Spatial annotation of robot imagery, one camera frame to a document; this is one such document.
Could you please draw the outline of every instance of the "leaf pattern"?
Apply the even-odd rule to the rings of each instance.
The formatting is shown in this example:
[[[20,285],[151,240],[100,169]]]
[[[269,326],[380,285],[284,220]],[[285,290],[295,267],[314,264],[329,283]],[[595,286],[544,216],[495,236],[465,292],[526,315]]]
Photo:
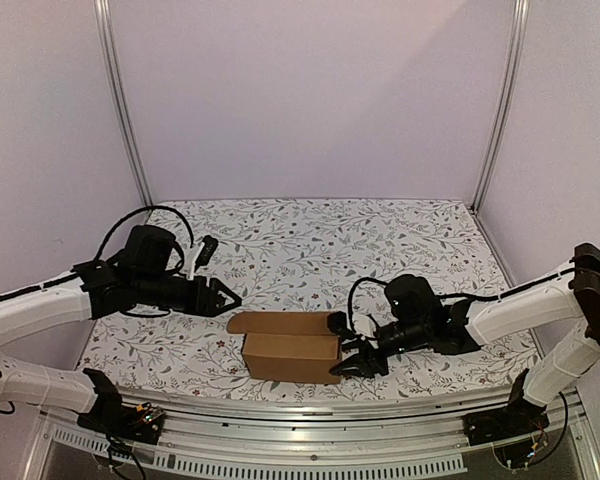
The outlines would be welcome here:
[[[494,293],[505,282],[484,238],[460,202],[416,200],[215,200],[166,202],[190,219],[197,238],[220,246],[200,275],[217,277],[243,298],[240,310],[345,310],[361,276],[425,276],[435,291]],[[167,212],[149,223],[186,230]],[[355,308],[392,321],[382,291],[363,285]],[[213,319],[172,313],[159,319],[111,315],[99,320],[81,364],[137,389],[275,402],[401,399],[503,386],[538,357],[528,332],[480,352],[431,351],[389,360],[390,374],[339,385],[296,385],[249,378],[243,338],[225,331],[229,312]]]

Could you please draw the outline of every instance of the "white backdrop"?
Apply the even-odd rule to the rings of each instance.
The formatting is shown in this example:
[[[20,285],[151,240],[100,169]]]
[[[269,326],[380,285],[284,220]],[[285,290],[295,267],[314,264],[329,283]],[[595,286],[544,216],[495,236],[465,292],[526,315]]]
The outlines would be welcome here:
[[[517,281],[600,248],[600,1],[531,2],[483,218]],[[547,349],[567,330],[540,330]],[[600,365],[579,383],[600,445]]]
[[[112,2],[154,197],[469,201],[512,15],[507,0]]]
[[[0,2],[0,293],[92,258],[139,197],[130,174],[91,0]],[[91,324],[5,351],[74,368]],[[0,480],[18,478],[33,408],[0,416]]]

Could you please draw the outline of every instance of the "box flap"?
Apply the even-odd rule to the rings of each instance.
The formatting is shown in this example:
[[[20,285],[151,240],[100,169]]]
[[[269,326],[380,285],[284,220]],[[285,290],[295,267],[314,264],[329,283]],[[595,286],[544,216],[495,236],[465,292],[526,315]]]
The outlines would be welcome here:
[[[327,316],[331,312],[241,312],[227,324],[229,333],[276,335],[331,335]]]
[[[249,333],[242,355],[274,359],[337,360],[340,358],[340,345],[336,336]]]

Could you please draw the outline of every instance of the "open box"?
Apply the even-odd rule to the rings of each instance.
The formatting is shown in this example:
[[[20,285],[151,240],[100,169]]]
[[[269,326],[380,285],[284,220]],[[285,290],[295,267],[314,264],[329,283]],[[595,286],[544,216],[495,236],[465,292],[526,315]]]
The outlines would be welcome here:
[[[245,335],[252,378],[293,383],[340,383],[329,369],[341,361],[340,343],[327,328],[330,312],[242,312],[227,331]]]

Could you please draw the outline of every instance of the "robotic arm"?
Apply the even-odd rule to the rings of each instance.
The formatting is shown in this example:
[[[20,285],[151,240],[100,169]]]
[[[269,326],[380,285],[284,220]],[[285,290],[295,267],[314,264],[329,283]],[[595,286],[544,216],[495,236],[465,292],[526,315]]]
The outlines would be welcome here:
[[[426,279],[413,275],[384,285],[397,321],[378,327],[372,341],[347,328],[344,313],[329,317],[331,331],[349,340],[343,351],[358,350],[332,369],[334,375],[387,375],[387,358],[398,353],[430,348],[459,355],[521,330],[575,321],[544,359],[515,380],[506,407],[465,417],[472,445],[546,427],[546,406],[600,360],[600,250],[593,245],[576,247],[573,259],[555,272],[500,295],[438,296]],[[443,304],[451,298],[461,300]]]
[[[206,264],[217,241],[205,237],[196,260]],[[215,317],[241,304],[220,280],[167,269],[176,250],[184,252],[175,236],[159,227],[142,225],[131,230],[125,247],[111,259],[75,265],[69,272],[39,285],[0,295],[0,347],[32,333],[71,322],[96,320],[137,305],[158,307],[188,315]],[[137,422],[151,412],[124,407],[115,386],[97,370],[62,371],[33,365],[0,353],[0,402],[26,402],[80,413],[79,424],[92,430],[132,440],[155,443],[159,432],[153,421]],[[135,426],[120,422],[132,416]]]

